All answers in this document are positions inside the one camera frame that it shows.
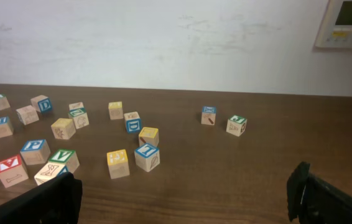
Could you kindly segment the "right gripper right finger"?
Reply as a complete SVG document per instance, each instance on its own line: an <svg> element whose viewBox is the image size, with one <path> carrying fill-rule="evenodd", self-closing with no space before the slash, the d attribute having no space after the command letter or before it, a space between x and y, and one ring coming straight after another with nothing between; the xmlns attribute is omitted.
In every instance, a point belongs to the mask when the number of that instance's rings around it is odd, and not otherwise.
<svg viewBox="0 0 352 224"><path fill-rule="evenodd" d="M352 197L309 172L301 162L287 180L290 221L307 224L352 224Z"/></svg>

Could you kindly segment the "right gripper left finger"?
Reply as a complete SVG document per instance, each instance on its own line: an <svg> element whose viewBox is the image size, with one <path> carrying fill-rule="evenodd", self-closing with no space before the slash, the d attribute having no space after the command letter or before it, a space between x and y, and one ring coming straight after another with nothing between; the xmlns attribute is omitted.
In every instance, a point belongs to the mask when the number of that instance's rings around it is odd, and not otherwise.
<svg viewBox="0 0 352 224"><path fill-rule="evenodd" d="M0 205L0 223L78 223L82 181L67 172Z"/></svg>

